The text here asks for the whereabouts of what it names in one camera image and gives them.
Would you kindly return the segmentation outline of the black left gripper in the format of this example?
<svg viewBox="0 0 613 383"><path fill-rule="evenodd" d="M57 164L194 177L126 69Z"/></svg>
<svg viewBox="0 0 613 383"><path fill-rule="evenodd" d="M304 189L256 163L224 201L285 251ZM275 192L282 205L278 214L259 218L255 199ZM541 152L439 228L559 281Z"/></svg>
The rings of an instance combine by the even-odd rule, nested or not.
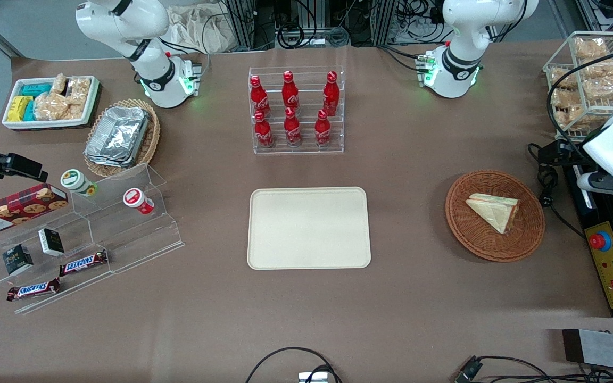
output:
<svg viewBox="0 0 613 383"><path fill-rule="evenodd" d="M579 162L579 150L574 143L555 140L538 149L539 165L574 165Z"/></svg>

